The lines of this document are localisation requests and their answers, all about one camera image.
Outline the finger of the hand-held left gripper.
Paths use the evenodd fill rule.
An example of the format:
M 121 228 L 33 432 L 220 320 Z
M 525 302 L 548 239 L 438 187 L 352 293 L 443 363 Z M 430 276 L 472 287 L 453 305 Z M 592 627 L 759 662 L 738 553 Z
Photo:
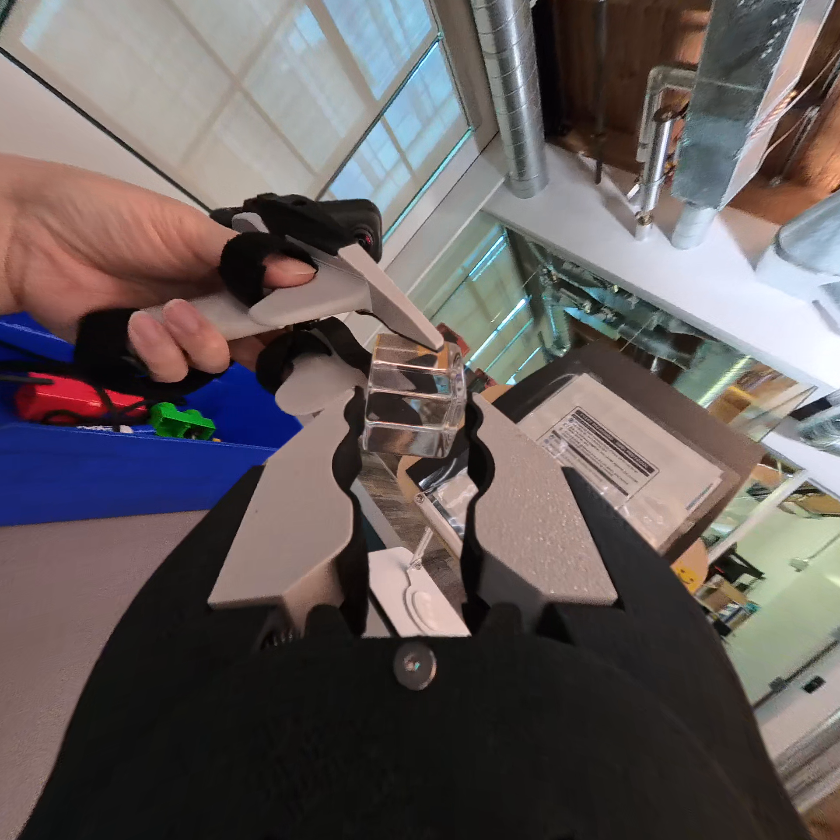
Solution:
M 338 267 L 352 275 L 353 297 L 339 312 L 359 312 L 375 318 L 391 332 L 428 350 L 442 350 L 445 340 L 395 282 L 360 245 L 345 245 Z
M 371 353 L 338 318 L 299 323 L 257 356 L 257 382 L 284 413 L 314 417 L 344 392 L 366 392 Z

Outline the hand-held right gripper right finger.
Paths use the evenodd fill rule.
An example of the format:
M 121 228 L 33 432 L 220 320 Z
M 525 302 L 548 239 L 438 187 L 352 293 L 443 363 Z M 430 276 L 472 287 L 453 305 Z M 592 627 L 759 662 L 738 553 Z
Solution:
M 463 428 L 468 478 L 460 571 L 465 623 L 513 605 L 526 629 L 549 606 L 612 607 L 618 593 L 560 463 L 480 395 Z

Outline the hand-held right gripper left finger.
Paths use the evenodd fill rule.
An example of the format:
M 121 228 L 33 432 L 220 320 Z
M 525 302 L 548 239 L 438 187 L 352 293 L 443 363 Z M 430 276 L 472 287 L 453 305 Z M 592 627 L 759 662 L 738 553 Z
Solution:
M 352 492 L 364 406 L 360 387 L 341 393 L 267 459 L 208 596 L 211 608 L 274 606 L 301 633 L 314 607 L 335 606 L 352 634 L 364 634 L 368 549 Z

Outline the clear plastic case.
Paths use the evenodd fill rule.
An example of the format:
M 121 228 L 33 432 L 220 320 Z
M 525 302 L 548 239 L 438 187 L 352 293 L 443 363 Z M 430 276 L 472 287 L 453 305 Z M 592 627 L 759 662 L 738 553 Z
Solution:
M 362 448 L 374 454 L 448 457 L 466 409 L 466 373 L 456 343 L 432 351 L 393 333 L 375 342 Z

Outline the blue plastic bin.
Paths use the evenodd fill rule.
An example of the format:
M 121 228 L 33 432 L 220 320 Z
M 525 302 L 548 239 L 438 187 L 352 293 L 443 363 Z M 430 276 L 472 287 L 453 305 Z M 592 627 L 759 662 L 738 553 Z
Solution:
M 185 399 L 215 425 L 200 442 L 152 426 L 47 426 L 24 419 L 2 383 L 2 525 L 119 518 L 213 507 L 251 467 L 301 431 L 235 364 Z

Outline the person's left hand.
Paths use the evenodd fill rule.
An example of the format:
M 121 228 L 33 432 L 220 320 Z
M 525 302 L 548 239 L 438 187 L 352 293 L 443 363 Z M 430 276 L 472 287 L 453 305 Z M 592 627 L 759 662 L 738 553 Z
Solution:
M 235 231 L 168 196 L 79 168 L 1 155 L 1 312 L 26 312 L 71 343 L 86 314 L 131 316 L 129 346 L 157 382 L 190 369 L 254 370 L 281 330 L 231 342 L 191 304 L 222 289 L 217 265 Z

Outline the white stand base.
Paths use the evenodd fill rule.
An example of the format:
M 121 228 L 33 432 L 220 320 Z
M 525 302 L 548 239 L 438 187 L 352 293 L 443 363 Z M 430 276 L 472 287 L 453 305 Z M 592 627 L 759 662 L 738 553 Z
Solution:
M 375 604 L 399 637 L 468 637 L 467 625 L 425 568 L 405 548 L 369 553 Z

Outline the clear-sleeved instruction sheet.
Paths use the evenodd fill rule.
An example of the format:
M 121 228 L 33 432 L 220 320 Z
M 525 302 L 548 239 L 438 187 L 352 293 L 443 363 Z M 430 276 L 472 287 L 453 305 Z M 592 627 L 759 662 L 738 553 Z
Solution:
M 642 413 L 587 373 L 562 376 L 560 388 L 514 423 L 501 396 L 472 395 L 463 432 L 464 472 L 434 490 L 455 511 L 466 482 L 476 490 L 464 511 L 464 536 L 513 544 L 512 523 L 544 526 L 550 515 L 571 530 L 576 475 L 671 564 L 700 538 L 702 518 L 727 477 L 722 461 L 688 434 Z M 527 519 L 526 510 L 530 510 Z

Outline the small green plastic piece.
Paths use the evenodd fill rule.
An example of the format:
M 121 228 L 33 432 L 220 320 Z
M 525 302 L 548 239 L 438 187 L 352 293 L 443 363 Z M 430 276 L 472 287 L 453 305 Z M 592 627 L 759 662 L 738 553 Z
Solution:
M 150 425 L 158 437 L 207 441 L 214 438 L 214 422 L 192 408 L 179 408 L 170 402 L 150 407 Z

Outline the instruction sheet on stand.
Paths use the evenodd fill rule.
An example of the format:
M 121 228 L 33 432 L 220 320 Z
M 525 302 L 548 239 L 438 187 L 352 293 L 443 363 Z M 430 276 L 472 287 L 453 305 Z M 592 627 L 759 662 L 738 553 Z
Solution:
M 714 515 L 732 498 L 761 459 L 763 449 L 752 440 L 734 432 L 710 416 L 703 408 L 678 394 L 672 387 L 652 376 L 638 364 L 602 344 L 590 344 L 546 365 L 522 383 L 508 387 L 501 396 L 501 412 L 514 423 L 521 421 L 534 408 L 560 388 L 561 377 L 569 374 L 594 374 L 595 378 L 622 399 L 654 420 L 675 427 L 697 442 L 707 453 L 722 461 L 727 477 L 724 489 L 714 496 L 710 512 L 702 518 L 702 532 Z M 468 448 L 463 428 L 457 432 L 453 451 L 466 455 Z M 567 476 L 574 498 L 583 513 L 583 502 L 589 501 L 595 517 L 610 531 L 614 551 L 648 551 L 640 537 L 631 536 L 629 525 L 608 510 L 601 498 L 585 486 L 582 478 Z

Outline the red plastic part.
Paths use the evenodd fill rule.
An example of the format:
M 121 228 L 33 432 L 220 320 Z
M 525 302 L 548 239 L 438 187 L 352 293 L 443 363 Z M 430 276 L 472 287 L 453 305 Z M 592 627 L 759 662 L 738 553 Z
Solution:
M 19 419 L 30 423 L 64 426 L 131 426 L 144 424 L 150 408 L 136 395 L 98 389 L 88 383 L 56 374 L 33 374 L 13 397 Z

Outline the silver air duct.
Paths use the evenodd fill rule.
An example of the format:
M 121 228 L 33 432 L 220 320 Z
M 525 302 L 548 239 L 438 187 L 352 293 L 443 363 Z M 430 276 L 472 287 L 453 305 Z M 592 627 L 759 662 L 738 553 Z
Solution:
M 539 65 L 528 1 L 471 1 L 507 162 L 507 184 L 523 200 L 548 184 Z

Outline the rectangular silver duct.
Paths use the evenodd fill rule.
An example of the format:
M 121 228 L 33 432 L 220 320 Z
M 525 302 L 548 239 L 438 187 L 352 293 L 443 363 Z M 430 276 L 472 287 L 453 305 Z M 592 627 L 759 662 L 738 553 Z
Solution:
M 758 172 L 834 1 L 714 1 L 679 141 L 670 242 L 692 249 Z

